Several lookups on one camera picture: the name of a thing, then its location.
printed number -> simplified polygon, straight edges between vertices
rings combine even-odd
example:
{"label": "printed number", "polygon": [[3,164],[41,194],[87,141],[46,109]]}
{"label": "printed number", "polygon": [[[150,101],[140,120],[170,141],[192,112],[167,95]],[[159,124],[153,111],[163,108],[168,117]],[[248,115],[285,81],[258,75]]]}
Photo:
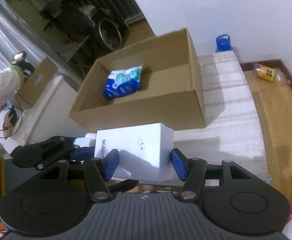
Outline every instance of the printed number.
{"label": "printed number", "polygon": [[104,158],[104,154],[105,154],[105,145],[106,145],[106,140],[102,140],[101,143],[101,150],[100,150],[100,158],[103,159]]}

wooden floor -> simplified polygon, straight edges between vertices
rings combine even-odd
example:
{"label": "wooden floor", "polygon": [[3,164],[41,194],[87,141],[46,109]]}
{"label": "wooden floor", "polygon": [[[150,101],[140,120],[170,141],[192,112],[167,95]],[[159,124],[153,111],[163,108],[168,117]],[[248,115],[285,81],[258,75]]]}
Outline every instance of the wooden floor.
{"label": "wooden floor", "polygon": [[[145,21],[131,28],[126,46],[154,36]],[[245,72],[253,95],[265,144],[271,185],[283,193],[291,204],[292,213],[292,91]]]}

cardboard box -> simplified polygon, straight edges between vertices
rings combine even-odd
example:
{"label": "cardboard box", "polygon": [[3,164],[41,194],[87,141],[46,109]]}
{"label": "cardboard box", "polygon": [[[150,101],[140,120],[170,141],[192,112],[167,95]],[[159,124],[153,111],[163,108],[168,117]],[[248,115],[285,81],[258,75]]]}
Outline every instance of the cardboard box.
{"label": "cardboard box", "polygon": [[171,152],[174,132],[162,123],[101,130],[97,132],[95,157],[119,151],[114,177],[143,181],[172,179]]}
{"label": "cardboard box", "polygon": [[57,70],[58,67],[46,57],[36,67],[27,82],[21,85],[12,100],[12,104],[16,108],[19,108],[20,104],[23,110],[32,108]]}
{"label": "cardboard box", "polygon": [[[141,88],[134,94],[103,97],[112,70],[143,64]],[[69,116],[89,132],[163,123],[173,130],[205,127],[200,68],[187,29],[149,38],[97,59]]]}

cable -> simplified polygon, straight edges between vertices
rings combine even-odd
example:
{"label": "cable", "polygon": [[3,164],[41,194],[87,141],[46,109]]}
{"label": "cable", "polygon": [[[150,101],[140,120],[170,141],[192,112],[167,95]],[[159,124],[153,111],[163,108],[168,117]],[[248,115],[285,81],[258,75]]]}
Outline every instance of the cable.
{"label": "cable", "polygon": [[[19,105],[19,109],[21,109],[21,105],[20,105],[20,102],[19,102],[18,97],[16,96],[16,93],[13,92],[13,94],[14,94],[15,98],[17,99],[17,102],[18,102],[18,105]],[[20,124],[19,124],[18,129],[17,129],[13,134],[11,134],[11,135],[9,135],[9,136],[6,136],[6,137],[0,137],[0,139],[6,139],[6,138],[9,138],[9,137],[11,137],[12,135],[15,135],[15,134],[19,131],[20,126],[21,126],[21,124],[22,124],[22,114],[23,114],[23,111],[21,112],[21,116],[20,116],[21,119],[20,119]]]}

plastic bottle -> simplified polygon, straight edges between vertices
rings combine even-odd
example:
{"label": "plastic bottle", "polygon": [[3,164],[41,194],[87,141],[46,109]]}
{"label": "plastic bottle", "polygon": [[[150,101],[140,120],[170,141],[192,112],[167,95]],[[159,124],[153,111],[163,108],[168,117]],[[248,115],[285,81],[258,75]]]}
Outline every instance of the plastic bottle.
{"label": "plastic bottle", "polygon": [[227,34],[220,35],[216,38],[216,53],[228,50],[234,50],[230,44],[230,36]]}
{"label": "plastic bottle", "polygon": [[291,81],[288,80],[284,73],[279,69],[270,68],[258,63],[254,63],[253,75],[255,77],[277,84],[281,87],[291,83]]}

